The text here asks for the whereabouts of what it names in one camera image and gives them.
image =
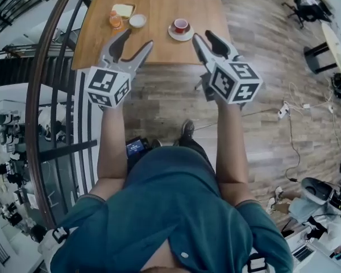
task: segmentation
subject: white saucer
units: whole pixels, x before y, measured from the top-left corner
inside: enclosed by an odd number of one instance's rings
[[[169,26],[168,34],[171,36],[172,39],[178,40],[179,42],[186,42],[187,40],[190,40],[192,38],[192,36],[194,35],[194,30],[191,26],[189,32],[187,32],[186,34],[175,34],[172,31],[172,26]]]

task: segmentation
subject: small white bowl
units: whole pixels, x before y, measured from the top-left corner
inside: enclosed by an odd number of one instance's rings
[[[129,20],[130,25],[135,28],[143,27],[146,22],[147,18],[143,14],[135,14]]]

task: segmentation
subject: staircase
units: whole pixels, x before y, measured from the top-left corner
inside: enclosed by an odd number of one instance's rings
[[[0,60],[0,86],[28,83],[33,60],[33,57]],[[45,60],[44,76],[41,78],[41,83],[49,87],[53,87],[56,60],[57,57],[47,57]],[[60,91],[74,94],[74,87],[71,88],[72,90],[68,90],[69,80],[76,78],[76,71],[70,69],[71,65],[72,57],[63,58],[63,67],[57,88]]]

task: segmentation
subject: backpack strap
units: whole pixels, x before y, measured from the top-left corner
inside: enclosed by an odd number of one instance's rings
[[[38,246],[38,252],[42,254],[44,258],[45,266],[48,272],[51,273],[51,262],[56,252],[64,245],[67,238],[77,229],[73,227],[71,229],[59,227],[54,230],[49,230],[45,234],[43,240]]]
[[[265,262],[265,258],[252,248],[249,260],[243,267],[242,273],[275,273],[275,269],[272,265]]]

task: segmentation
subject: red cup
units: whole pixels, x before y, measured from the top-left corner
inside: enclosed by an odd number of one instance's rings
[[[188,27],[187,20],[183,18],[176,19],[173,24],[175,26],[175,32],[178,34],[183,34]]]

